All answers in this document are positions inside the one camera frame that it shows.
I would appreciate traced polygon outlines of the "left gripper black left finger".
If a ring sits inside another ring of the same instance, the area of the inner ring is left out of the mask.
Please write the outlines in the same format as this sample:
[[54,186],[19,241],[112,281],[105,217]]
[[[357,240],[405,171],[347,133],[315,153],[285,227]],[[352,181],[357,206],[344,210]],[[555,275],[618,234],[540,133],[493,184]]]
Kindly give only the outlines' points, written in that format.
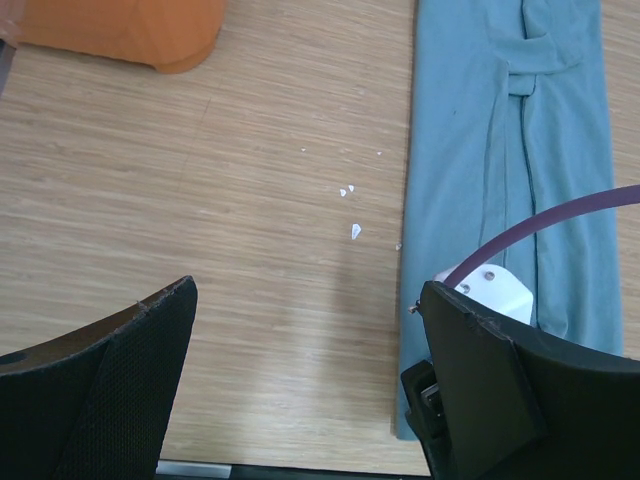
[[4,479],[154,477],[196,316],[186,276],[1,358]]

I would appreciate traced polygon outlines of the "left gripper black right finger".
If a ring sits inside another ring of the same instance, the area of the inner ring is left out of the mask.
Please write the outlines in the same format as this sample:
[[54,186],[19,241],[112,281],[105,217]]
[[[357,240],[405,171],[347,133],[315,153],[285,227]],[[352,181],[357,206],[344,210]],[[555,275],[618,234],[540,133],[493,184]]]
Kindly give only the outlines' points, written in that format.
[[635,479],[639,364],[503,316],[440,282],[420,313],[444,414],[438,479]]

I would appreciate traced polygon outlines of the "blue-grey t shirt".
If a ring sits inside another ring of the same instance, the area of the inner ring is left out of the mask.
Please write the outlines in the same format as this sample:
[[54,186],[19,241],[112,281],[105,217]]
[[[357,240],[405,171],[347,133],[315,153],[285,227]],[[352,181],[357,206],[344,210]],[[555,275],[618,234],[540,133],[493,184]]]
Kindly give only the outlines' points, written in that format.
[[[511,226],[614,186],[601,1],[416,1],[400,272],[396,436],[416,440],[399,375],[431,358],[408,309]],[[614,210],[491,259],[533,293],[532,324],[622,355]]]

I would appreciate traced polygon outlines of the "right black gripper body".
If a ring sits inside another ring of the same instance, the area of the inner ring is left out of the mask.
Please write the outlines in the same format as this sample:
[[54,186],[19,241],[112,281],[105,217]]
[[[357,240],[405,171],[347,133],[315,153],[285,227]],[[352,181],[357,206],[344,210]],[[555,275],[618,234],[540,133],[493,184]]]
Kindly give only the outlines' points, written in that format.
[[408,401],[405,414],[424,450],[445,433],[445,415],[433,365],[426,360],[406,369],[401,384]]

